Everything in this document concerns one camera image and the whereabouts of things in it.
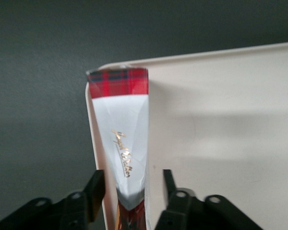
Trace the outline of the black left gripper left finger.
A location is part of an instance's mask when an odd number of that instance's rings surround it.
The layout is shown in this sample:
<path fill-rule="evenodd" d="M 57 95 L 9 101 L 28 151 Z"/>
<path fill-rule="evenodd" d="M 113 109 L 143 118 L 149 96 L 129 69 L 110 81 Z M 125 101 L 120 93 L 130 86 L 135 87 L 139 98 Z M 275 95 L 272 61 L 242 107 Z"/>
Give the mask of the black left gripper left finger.
<path fill-rule="evenodd" d="M 105 175 L 97 170 L 84 190 L 53 203 L 35 198 L 0 221 L 0 230 L 87 230 L 95 222 L 105 196 Z"/>

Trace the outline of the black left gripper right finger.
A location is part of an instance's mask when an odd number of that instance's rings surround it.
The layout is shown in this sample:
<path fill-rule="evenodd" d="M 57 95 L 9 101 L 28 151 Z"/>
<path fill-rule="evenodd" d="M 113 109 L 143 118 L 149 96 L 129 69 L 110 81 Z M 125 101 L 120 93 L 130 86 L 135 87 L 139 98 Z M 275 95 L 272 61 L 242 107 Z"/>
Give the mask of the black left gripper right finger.
<path fill-rule="evenodd" d="M 167 207 L 156 230 L 251 230 L 252 220 L 221 195 L 204 201 L 178 189 L 170 169 L 163 170 Z"/>

